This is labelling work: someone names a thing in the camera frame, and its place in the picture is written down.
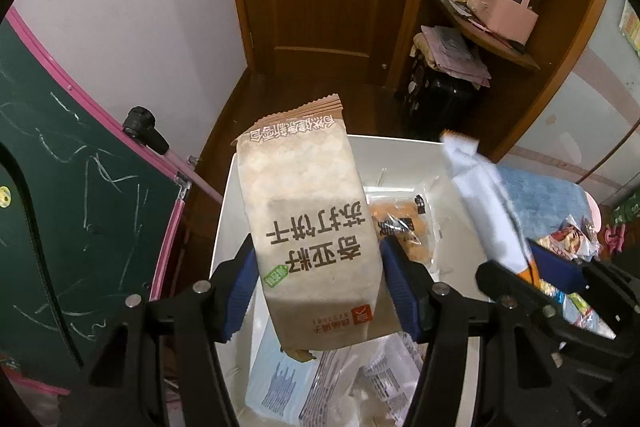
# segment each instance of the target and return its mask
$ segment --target clear plastic bag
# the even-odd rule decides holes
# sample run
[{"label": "clear plastic bag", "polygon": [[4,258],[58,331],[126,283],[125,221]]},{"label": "clear plastic bag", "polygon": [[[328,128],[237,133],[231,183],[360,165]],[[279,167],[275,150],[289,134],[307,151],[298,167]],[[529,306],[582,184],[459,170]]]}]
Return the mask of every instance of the clear plastic bag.
[{"label": "clear plastic bag", "polygon": [[366,196],[378,240],[395,235],[411,261],[432,271],[440,233],[425,186],[366,187]]}]

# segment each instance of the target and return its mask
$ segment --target corner shelf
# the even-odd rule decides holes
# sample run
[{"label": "corner shelf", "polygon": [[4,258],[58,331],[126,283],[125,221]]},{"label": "corner shelf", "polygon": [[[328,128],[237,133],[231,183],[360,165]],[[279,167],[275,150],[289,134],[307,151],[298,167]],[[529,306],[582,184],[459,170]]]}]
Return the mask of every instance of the corner shelf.
[{"label": "corner shelf", "polygon": [[539,65],[528,53],[520,54],[516,50],[503,44],[498,39],[495,39],[487,32],[482,31],[480,28],[473,26],[470,22],[458,15],[454,7],[449,4],[447,0],[438,0],[442,9],[446,12],[447,16],[453,22],[460,32],[470,41],[474,42],[481,48],[486,49],[488,52],[498,55],[505,60],[513,62],[527,70],[539,70]]}]

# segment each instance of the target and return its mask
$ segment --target cracker package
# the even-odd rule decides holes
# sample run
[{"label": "cracker package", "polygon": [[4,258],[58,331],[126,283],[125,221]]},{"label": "cracker package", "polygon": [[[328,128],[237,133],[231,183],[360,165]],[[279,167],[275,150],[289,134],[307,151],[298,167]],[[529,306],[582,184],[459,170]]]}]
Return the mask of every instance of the cracker package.
[{"label": "cracker package", "polygon": [[340,98],[258,120],[237,151],[264,297],[283,349],[338,349],[398,331]]}]

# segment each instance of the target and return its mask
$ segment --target metal screw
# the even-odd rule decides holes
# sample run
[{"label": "metal screw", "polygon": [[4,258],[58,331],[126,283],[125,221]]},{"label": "metal screw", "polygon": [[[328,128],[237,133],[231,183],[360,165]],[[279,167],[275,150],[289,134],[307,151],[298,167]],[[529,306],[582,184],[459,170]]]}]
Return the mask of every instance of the metal screw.
[{"label": "metal screw", "polygon": [[501,304],[510,310],[513,310],[517,305],[518,301],[515,298],[511,297],[511,295],[503,295],[500,297]]},{"label": "metal screw", "polygon": [[196,293],[206,293],[210,290],[211,283],[209,281],[198,281],[193,283],[193,291]]},{"label": "metal screw", "polygon": [[546,318],[550,319],[556,315],[556,309],[551,305],[547,304],[544,308],[542,308],[542,313]]},{"label": "metal screw", "polygon": [[449,285],[444,282],[433,283],[432,289],[436,295],[440,295],[441,297],[449,293]]},{"label": "metal screw", "polygon": [[551,353],[551,358],[554,359],[556,367],[560,367],[562,365],[562,355],[560,353]]},{"label": "metal screw", "polygon": [[129,308],[135,308],[138,304],[140,304],[140,302],[142,302],[142,297],[137,293],[133,293],[132,295],[129,295],[129,297],[124,299],[124,303]]}]

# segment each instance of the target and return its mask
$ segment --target pink pole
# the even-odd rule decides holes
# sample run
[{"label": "pink pole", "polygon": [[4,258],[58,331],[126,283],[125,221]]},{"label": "pink pole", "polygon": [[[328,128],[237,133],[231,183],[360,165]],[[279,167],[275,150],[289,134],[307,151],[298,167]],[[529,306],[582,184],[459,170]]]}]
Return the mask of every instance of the pink pole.
[{"label": "pink pole", "polygon": [[193,183],[195,183],[198,187],[204,190],[209,196],[211,196],[218,203],[222,204],[222,196],[219,194],[215,188],[209,185],[206,181],[204,181],[200,176],[194,172],[193,168],[184,160],[180,158],[175,152],[169,149],[166,153],[164,153],[164,157],[169,160],[175,168],[178,169],[182,174],[188,177]]}]

